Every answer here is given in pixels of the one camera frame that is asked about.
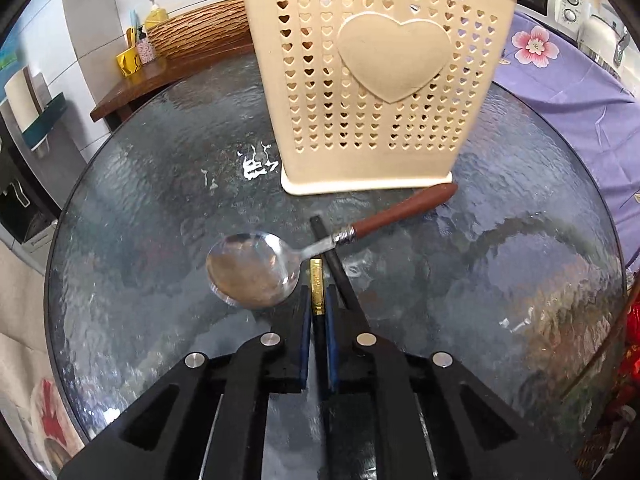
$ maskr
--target purple tablecloth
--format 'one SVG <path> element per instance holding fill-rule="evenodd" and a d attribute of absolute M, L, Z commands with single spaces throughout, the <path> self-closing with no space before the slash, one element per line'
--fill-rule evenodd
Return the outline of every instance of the purple tablecloth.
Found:
<path fill-rule="evenodd" d="M 577 48 L 523 14 L 514 16 L 504 49 L 494 81 L 577 152 L 609 206 L 625 264 L 638 270 L 640 104 Z"/>

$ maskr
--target paper towel roll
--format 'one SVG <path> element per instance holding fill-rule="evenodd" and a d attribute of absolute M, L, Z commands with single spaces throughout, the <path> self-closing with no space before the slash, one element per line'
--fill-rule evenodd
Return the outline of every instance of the paper towel roll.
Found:
<path fill-rule="evenodd" d="M 23 68 L 4 85 L 6 98 L 14 111 L 15 121 L 24 132 L 38 118 L 38 108 L 30 89 L 29 69 Z"/>

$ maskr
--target silver screw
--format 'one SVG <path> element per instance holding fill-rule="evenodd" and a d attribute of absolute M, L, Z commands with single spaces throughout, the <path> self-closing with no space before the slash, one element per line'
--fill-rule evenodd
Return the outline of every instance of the silver screw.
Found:
<path fill-rule="evenodd" d="M 273 332 L 267 332 L 266 334 L 262 334 L 260 342 L 265 346 L 276 346 L 280 342 L 280 336 Z"/>
<path fill-rule="evenodd" d="M 453 357 L 446 352 L 437 352 L 433 355 L 433 364 L 440 368 L 447 368 L 453 364 Z"/>
<path fill-rule="evenodd" d="M 356 341 L 361 346 L 373 346 L 378 340 L 373 334 L 370 334 L 369 332 L 363 332 L 362 334 L 358 334 Z"/>
<path fill-rule="evenodd" d="M 184 364 L 186 364 L 189 368 L 201 367 L 204 364 L 204 355 L 202 355 L 200 352 L 189 354 L 184 358 Z"/>

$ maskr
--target soap dispenser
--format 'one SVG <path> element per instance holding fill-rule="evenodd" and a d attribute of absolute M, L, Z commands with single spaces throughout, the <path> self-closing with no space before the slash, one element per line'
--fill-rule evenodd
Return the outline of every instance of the soap dispenser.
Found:
<path fill-rule="evenodd" d="M 166 13 L 166 10 L 156 4 L 156 0 L 149 1 L 151 2 L 151 12 L 145 20 L 145 28 L 147 32 L 158 25 L 158 23 L 165 22 L 169 19 L 169 15 Z"/>

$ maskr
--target spoon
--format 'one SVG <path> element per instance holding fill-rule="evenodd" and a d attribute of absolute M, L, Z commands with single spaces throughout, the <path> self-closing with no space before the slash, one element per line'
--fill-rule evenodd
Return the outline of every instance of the spoon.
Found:
<path fill-rule="evenodd" d="M 457 190 L 457 184 L 428 187 L 302 250 L 289 247 L 276 235 L 260 231 L 221 238 L 207 255 L 211 289 L 223 301 L 235 306 L 264 308 L 281 303 L 296 288 L 300 265 L 305 260 L 433 209 L 449 200 Z"/>

